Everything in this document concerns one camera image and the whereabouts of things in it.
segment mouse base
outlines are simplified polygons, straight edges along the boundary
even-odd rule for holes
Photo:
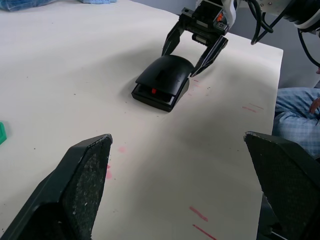
[[[180,88],[176,95],[170,95],[143,84],[137,84],[131,95],[134,99],[144,104],[166,112],[171,112],[178,100],[187,92],[189,84],[186,83],[189,83],[188,78],[182,83],[179,82]]]

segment green object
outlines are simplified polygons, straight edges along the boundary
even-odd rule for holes
[[[0,144],[2,144],[7,139],[5,126],[0,122]]]

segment person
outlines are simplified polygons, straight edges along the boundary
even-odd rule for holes
[[[299,144],[312,157],[320,156],[320,89],[278,90],[272,135]]]
[[[318,70],[315,73],[320,74],[320,67],[318,68]],[[320,89],[320,81],[315,85],[315,88]]]

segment black cable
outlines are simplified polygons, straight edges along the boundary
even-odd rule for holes
[[[286,14],[287,10],[292,7],[292,5],[295,3],[296,0],[291,0],[290,3],[285,7],[285,9],[280,13],[280,15],[269,25],[270,28],[273,28]],[[264,30],[263,33],[259,35],[259,37],[256,40],[256,43],[259,42],[266,34],[268,31]]]
[[[299,29],[298,29],[298,36],[299,36],[299,39],[300,39],[302,48],[303,48],[303,50],[304,50],[304,52],[305,52],[305,55],[308,57],[308,59],[309,59],[314,65],[316,65],[318,68],[320,68],[320,63],[317,62],[317,61],[310,55],[310,53],[309,53],[309,51],[308,51],[308,48],[307,48],[307,46],[306,46],[305,40],[304,40],[304,38],[303,38],[303,36],[302,36],[302,33],[301,33],[301,31],[300,31]]]
[[[262,15],[261,15],[261,8],[259,3],[256,0],[248,0],[248,4],[252,3],[254,6],[254,10],[256,13],[256,26],[255,26],[255,32],[253,35],[253,38],[251,40],[251,45],[256,44],[257,39],[259,37],[260,29],[261,29],[261,23],[262,23]]]
[[[266,13],[262,13],[262,27],[267,30],[269,33],[273,33],[274,30],[266,23]]]
[[[248,6],[249,6],[249,9],[253,15],[253,17],[255,18],[255,20],[257,20],[257,14],[256,14],[256,10],[255,10],[255,7],[253,5],[252,2],[248,2]],[[269,33],[273,33],[274,30],[272,28],[270,28],[270,26],[264,21],[264,16],[266,15],[266,13],[264,12],[262,14],[262,22],[261,22],[261,26],[267,30]]]

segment orange component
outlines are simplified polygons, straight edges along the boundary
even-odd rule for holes
[[[224,16],[222,15],[222,13],[220,13],[220,14],[218,15],[218,17],[216,18],[216,21],[217,21],[217,22],[220,22],[223,17],[224,17]]]

